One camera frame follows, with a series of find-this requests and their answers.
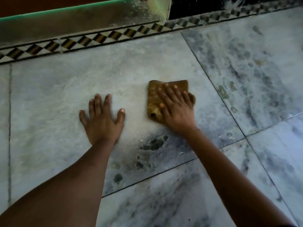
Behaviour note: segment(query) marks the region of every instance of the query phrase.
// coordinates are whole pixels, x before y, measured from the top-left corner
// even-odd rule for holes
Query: marble floor
[[[187,79],[198,126],[303,227],[302,10],[0,66],[0,212],[90,147],[78,111],[111,93],[126,120],[97,226],[235,226],[190,147],[146,116],[150,80]]]

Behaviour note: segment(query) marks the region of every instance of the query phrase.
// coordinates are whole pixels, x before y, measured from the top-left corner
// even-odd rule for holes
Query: forearm
[[[113,145],[96,143],[69,168],[14,203],[0,216],[0,225],[94,226]]]
[[[200,130],[191,132],[187,142],[199,157],[238,227],[291,224]]]

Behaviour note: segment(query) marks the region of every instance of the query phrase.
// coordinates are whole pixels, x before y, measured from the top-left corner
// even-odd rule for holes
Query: brown cloth
[[[180,81],[174,81],[174,82],[167,82],[170,87],[173,87],[176,85],[180,92],[187,91],[188,92],[188,81],[187,80],[180,80]],[[151,80],[149,82],[148,86],[148,97],[147,97],[147,116],[156,122],[163,123],[163,115],[161,113],[160,109],[160,103],[163,103],[163,100],[160,98],[158,94],[158,88],[161,87],[163,90],[163,84],[166,84],[164,82],[158,81],[158,80]],[[196,98],[193,94],[188,93],[188,96],[194,105],[196,102]]]

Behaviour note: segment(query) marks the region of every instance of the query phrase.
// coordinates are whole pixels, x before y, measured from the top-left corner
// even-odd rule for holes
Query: diamond pattern border
[[[156,34],[163,34],[186,28],[210,25],[236,18],[270,13],[297,6],[299,6],[299,2],[296,0],[277,0],[236,7],[229,10],[213,11],[174,20],[151,22],[136,26],[127,26],[89,34],[79,34],[77,36],[6,47],[0,49],[0,65],[55,53],[67,53],[137,38],[149,37]]]

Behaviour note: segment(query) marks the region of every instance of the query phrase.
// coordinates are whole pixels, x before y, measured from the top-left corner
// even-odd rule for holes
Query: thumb
[[[160,108],[161,108],[161,111],[162,111],[162,114],[163,114],[164,122],[166,122],[170,117],[169,110],[167,109],[167,107],[163,103],[160,104]]]
[[[125,110],[122,108],[118,111],[116,125],[123,128],[124,118],[125,118]]]

